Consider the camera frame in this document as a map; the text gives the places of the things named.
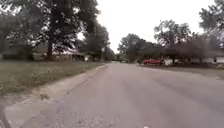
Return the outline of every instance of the tree trunk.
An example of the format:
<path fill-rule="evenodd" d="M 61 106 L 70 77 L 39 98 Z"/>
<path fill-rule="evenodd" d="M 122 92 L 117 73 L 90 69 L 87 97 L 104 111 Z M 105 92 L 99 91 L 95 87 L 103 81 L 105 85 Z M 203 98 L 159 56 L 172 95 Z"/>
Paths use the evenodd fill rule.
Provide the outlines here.
<path fill-rule="evenodd" d="M 203 61 L 202 61 L 202 58 L 199 58 L 199 61 L 200 61 L 200 63 L 202 63 Z"/>
<path fill-rule="evenodd" d="M 48 48 L 47 48 L 47 60 L 52 61 L 53 60 L 53 42 L 54 42 L 54 30 L 55 30 L 55 19 L 54 19 L 54 0 L 51 4 L 51 14 L 50 14 L 50 30 L 48 32 Z"/>
<path fill-rule="evenodd" d="M 53 43 L 52 43 L 52 39 L 49 39 L 48 40 L 48 48 L 47 48 L 47 60 L 49 60 L 49 61 L 53 60 L 52 53 L 53 53 Z"/>
<path fill-rule="evenodd" d="M 175 57 L 172 58 L 172 61 L 173 61 L 173 65 L 174 65 L 175 64 Z"/>

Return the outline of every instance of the overcast sky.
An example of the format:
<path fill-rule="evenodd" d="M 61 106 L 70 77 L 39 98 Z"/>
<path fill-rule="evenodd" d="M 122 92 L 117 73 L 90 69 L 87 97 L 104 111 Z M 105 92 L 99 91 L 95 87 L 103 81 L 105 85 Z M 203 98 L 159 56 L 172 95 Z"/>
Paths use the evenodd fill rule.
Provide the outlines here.
<path fill-rule="evenodd" d="M 154 40 L 154 27 L 160 20 L 188 23 L 194 32 L 199 28 L 199 12 L 214 0 L 97 0 L 99 22 L 107 27 L 111 48 L 117 52 L 122 37 L 135 33 L 147 41 Z"/>

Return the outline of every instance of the car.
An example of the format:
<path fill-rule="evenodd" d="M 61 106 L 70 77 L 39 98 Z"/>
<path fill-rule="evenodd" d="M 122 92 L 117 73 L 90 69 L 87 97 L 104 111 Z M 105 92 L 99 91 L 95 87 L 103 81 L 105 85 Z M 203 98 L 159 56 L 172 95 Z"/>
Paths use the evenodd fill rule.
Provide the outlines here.
<path fill-rule="evenodd" d="M 144 60 L 144 65 L 164 65 L 164 60 L 161 59 L 149 59 L 149 60 Z"/>

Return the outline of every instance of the grass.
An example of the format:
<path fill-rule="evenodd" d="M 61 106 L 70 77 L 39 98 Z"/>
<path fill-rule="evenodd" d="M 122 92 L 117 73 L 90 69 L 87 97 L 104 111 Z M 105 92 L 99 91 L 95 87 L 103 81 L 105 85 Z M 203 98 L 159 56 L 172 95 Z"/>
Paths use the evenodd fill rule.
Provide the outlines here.
<path fill-rule="evenodd" d="M 205 76 L 219 77 L 224 79 L 224 70 L 223 69 L 211 69 L 211 68 L 187 68 L 187 67 L 160 67 L 160 66 L 146 66 L 150 68 L 157 68 L 163 70 L 171 70 L 178 72 L 191 72 L 197 73 Z"/>
<path fill-rule="evenodd" d="M 0 62 L 0 95 L 30 90 L 100 65 L 102 63 Z"/>
<path fill-rule="evenodd" d="M 47 94 L 40 94 L 40 99 L 41 100 L 44 100 L 44 99 L 48 100 L 48 99 L 50 99 L 50 97 Z"/>

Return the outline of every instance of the asphalt road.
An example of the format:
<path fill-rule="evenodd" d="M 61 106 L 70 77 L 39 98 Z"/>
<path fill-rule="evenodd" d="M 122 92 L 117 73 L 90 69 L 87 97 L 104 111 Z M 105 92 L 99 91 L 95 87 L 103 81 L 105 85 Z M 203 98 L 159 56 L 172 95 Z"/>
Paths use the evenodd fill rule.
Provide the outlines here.
<path fill-rule="evenodd" d="M 109 64 L 22 128 L 224 128 L 224 81 Z"/>
<path fill-rule="evenodd" d="M 3 106 L 0 104 L 0 128 L 11 128 L 5 117 Z"/>

